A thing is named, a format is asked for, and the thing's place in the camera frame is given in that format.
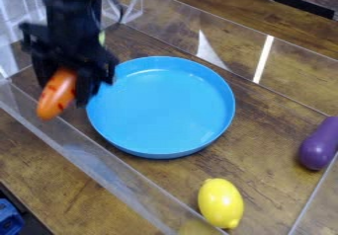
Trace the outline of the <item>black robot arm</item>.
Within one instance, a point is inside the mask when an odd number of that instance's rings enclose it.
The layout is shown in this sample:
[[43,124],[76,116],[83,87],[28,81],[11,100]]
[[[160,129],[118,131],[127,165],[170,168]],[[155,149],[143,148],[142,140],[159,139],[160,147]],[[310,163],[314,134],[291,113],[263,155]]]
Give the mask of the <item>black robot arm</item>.
[[75,72],[75,102],[83,107],[103,83],[112,83],[118,57],[102,45],[102,0],[43,0],[47,22],[23,22],[21,49],[31,54],[39,84],[60,68]]

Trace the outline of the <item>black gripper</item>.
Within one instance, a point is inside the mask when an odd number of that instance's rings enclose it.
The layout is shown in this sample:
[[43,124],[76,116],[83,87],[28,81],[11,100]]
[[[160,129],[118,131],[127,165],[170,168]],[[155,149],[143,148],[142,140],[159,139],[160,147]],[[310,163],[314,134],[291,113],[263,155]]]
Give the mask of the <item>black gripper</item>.
[[84,107],[102,82],[112,83],[116,56],[100,43],[102,0],[44,0],[48,23],[23,22],[21,48],[44,88],[60,66],[76,70],[75,101]]

